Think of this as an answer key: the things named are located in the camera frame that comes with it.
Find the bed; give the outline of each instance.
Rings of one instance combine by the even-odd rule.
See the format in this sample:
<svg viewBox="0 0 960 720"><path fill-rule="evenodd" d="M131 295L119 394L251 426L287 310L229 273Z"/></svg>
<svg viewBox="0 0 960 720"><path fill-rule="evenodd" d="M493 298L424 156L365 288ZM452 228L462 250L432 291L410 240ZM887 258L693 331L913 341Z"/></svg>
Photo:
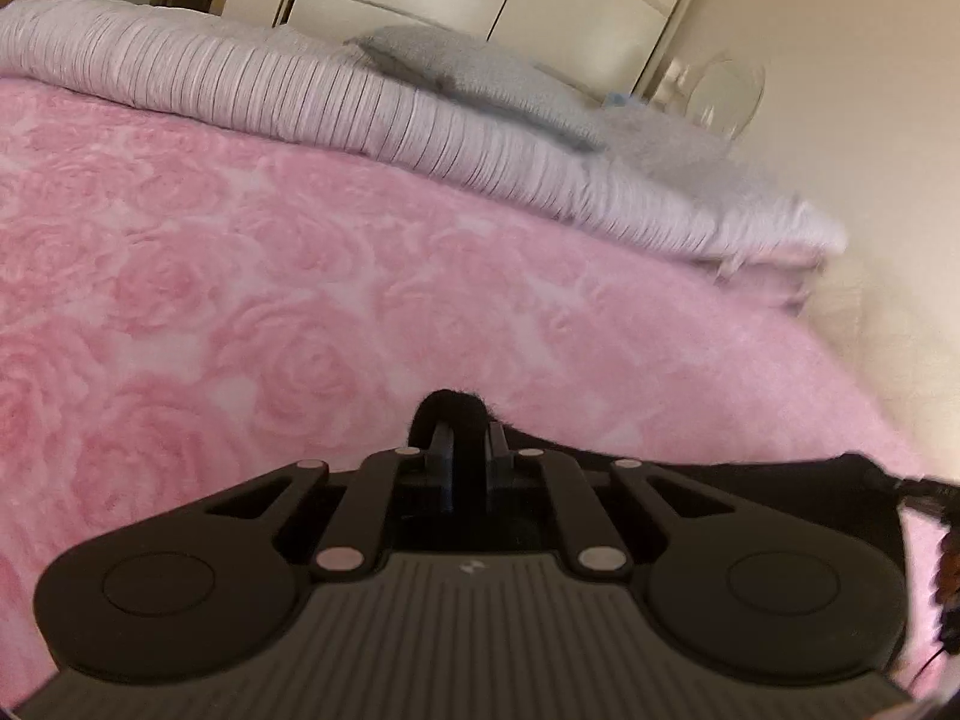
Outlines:
<svg viewBox="0 0 960 720"><path fill-rule="evenodd" d="M434 389L664 463L928 467L803 324L691 258L363 153L79 94L40 64L8 75L0 703L53 668L30 601L59 553L290 461L354 467ZM909 676L931 652L939 535L906 526Z"/></svg>

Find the pink blanket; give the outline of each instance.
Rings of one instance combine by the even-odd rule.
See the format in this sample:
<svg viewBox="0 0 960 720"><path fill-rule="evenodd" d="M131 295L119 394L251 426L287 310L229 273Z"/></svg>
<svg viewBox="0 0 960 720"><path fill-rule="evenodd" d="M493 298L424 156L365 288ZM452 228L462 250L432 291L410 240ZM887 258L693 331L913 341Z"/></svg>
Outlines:
<svg viewBox="0 0 960 720"><path fill-rule="evenodd" d="M394 167L0 80L0 701L73 544L303 457L396 445L432 389L658 461L920 458L793 320ZM911 522L928 651L932 528Z"/></svg>

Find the gray pillow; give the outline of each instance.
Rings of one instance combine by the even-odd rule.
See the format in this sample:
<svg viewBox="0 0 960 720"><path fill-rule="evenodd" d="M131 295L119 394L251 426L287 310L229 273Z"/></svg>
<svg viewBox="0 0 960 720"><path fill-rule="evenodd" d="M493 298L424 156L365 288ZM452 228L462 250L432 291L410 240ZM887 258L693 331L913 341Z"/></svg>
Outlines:
<svg viewBox="0 0 960 720"><path fill-rule="evenodd" d="M605 146L592 111L573 89L493 43L425 25L384 26L350 42L387 76L519 119L573 148Z"/></svg>

